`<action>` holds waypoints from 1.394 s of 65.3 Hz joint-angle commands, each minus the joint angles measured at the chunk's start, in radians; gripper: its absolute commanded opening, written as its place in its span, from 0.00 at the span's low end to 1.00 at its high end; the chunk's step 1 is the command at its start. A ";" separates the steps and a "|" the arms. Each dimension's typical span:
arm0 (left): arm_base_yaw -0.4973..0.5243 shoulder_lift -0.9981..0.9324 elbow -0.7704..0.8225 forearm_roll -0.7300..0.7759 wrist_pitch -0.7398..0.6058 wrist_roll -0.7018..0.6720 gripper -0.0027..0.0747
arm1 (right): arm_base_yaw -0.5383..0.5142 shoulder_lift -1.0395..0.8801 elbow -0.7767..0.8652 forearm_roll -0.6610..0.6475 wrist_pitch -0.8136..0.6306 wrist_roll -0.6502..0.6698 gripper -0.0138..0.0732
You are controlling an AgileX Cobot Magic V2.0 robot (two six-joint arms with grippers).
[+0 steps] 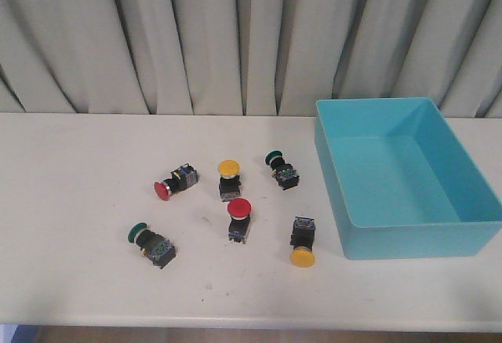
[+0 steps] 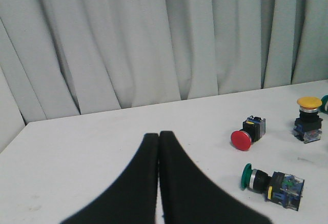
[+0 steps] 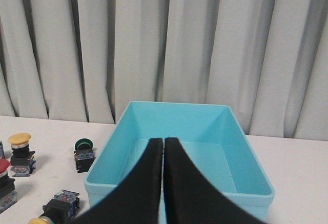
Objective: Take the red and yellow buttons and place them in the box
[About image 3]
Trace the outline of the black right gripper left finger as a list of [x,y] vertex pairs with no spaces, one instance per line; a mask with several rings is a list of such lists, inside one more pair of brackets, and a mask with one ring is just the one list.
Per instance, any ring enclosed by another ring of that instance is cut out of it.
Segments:
[[103,200],[70,223],[158,223],[162,138],[151,138],[140,159]]

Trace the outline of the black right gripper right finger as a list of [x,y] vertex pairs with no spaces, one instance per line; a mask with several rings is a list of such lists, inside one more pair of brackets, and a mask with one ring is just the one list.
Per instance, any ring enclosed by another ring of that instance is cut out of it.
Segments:
[[176,137],[165,139],[167,223],[261,223],[218,191]]

